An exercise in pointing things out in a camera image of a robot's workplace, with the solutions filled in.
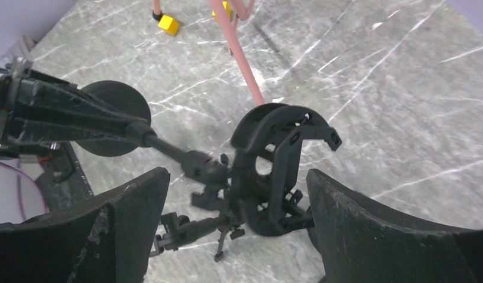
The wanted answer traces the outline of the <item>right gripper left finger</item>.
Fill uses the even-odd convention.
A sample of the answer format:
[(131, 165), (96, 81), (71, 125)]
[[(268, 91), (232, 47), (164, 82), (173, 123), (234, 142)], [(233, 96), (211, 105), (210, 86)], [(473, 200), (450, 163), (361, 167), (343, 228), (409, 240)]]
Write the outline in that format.
[(169, 182), (157, 167), (69, 208), (0, 224), (0, 282), (143, 282)]

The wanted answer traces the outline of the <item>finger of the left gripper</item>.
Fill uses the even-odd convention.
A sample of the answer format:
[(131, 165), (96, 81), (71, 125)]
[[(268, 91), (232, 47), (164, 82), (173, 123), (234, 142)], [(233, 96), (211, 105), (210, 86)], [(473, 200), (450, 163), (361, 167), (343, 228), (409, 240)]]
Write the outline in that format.
[(145, 98), (112, 80), (71, 84), (8, 77), (7, 141), (11, 143), (125, 140), (133, 123), (151, 124)]

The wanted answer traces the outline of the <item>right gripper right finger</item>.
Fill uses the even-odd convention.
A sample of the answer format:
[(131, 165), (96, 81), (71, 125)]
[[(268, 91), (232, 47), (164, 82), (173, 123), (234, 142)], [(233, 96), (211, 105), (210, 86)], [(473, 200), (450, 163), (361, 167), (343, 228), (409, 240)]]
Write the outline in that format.
[(306, 183), (329, 282), (483, 282), (483, 229), (395, 210), (317, 169)]

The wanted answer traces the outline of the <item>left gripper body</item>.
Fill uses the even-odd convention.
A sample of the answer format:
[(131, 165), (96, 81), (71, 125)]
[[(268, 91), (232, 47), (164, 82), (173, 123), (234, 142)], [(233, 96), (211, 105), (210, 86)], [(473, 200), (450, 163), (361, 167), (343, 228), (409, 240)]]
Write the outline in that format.
[(13, 118), (19, 82), (28, 77), (33, 62), (26, 58), (14, 58), (0, 67), (0, 159), (34, 156), (33, 147), (19, 146), (8, 141), (9, 126)]

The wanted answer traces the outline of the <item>black shock-mount stand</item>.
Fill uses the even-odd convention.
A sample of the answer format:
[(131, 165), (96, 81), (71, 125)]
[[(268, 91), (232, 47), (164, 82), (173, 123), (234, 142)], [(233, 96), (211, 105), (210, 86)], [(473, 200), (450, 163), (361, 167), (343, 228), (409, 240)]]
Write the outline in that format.
[(234, 160), (185, 152), (162, 139), (153, 147), (181, 164), (186, 177), (202, 183), (193, 206), (218, 211), (233, 226), (245, 223), (263, 236), (281, 236), (311, 228), (309, 212), (298, 207), (295, 189), (302, 144), (323, 140), (331, 150), (342, 144), (337, 131), (317, 112), (303, 106), (267, 103), (250, 110), (239, 122), (230, 143)]

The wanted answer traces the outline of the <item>black tripod mic stand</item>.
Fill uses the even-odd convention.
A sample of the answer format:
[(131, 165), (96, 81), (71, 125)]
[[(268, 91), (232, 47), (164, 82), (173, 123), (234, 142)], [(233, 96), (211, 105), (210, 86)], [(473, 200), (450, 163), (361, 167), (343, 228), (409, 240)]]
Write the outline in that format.
[(186, 215), (175, 212), (164, 214), (160, 218), (160, 225), (165, 229), (164, 235), (156, 235), (153, 240), (154, 250), (150, 256), (158, 256), (164, 251), (178, 251), (182, 246), (191, 244), (198, 239), (215, 231), (220, 231), (217, 252), (214, 261), (219, 262), (224, 255), (223, 245), (227, 236), (234, 240), (245, 235), (245, 230), (235, 218), (227, 214), (220, 214), (215, 218), (205, 218), (200, 221), (191, 221)]

